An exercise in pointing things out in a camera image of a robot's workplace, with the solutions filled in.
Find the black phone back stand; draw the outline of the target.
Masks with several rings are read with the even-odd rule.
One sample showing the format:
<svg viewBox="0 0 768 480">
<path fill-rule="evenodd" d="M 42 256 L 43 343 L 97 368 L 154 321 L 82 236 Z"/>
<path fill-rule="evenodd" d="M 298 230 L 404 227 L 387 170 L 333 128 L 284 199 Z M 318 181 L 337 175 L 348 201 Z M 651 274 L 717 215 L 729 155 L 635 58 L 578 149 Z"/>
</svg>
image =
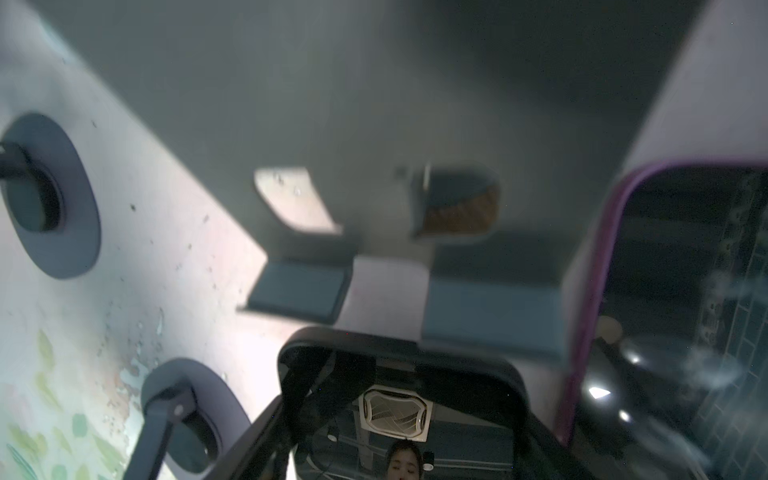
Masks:
<svg viewBox="0 0 768 480">
<path fill-rule="evenodd" d="M 277 360 L 299 479 L 518 479 L 528 397 L 503 360 L 308 327 Z"/>
</svg>

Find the grey phone stand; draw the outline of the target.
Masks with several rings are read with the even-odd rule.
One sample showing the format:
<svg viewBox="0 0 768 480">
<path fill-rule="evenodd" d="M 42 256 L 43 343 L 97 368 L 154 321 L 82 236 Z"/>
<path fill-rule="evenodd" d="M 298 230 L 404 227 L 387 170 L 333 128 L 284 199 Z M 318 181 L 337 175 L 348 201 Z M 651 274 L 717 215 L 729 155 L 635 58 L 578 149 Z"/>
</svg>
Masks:
<svg viewBox="0 0 768 480">
<path fill-rule="evenodd" d="M 94 267 L 102 233 L 97 202 L 74 144 L 53 119 L 26 113 L 1 135 L 1 192 L 38 269 L 65 280 Z"/>
</svg>

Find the black phone stand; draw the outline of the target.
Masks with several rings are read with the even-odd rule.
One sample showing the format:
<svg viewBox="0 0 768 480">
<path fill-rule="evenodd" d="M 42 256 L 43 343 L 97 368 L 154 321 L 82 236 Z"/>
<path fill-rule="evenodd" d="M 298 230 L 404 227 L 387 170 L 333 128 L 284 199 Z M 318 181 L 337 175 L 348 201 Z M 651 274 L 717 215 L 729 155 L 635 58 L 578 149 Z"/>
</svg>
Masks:
<svg viewBox="0 0 768 480">
<path fill-rule="evenodd" d="M 528 397 L 503 360 L 308 327 L 277 360 L 299 479 L 518 479 Z"/>
<path fill-rule="evenodd" d="M 767 170 L 623 180 L 601 219 L 560 435 L 590 479 L 767 475 Z"/>
</svg>

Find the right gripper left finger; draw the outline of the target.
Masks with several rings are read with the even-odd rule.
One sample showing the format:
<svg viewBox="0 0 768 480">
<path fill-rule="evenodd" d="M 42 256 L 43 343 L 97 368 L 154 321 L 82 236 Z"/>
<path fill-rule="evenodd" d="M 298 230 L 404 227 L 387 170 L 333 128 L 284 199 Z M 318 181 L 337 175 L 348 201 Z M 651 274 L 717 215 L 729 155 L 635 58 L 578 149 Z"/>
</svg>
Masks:
<svg viewBox="0 0 768 480">
<path fill-rule="evenodd" d="M 284 403 L 277 396 L 205 477 L 206 480 L 284 479 Z"/>
</svg>

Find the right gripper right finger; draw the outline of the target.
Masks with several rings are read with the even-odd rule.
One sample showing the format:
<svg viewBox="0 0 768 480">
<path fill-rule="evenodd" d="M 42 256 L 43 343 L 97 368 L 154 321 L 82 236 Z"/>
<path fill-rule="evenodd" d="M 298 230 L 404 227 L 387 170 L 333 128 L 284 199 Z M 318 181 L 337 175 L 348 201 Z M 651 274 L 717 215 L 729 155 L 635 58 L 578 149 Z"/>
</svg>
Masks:
<svg viewBox="0 0 768 480">
<path fill-rule="evenodd" d="M 593 479 L 594 475 L 533 414 L 525 425 L 522 479 Z"/>
</svg>

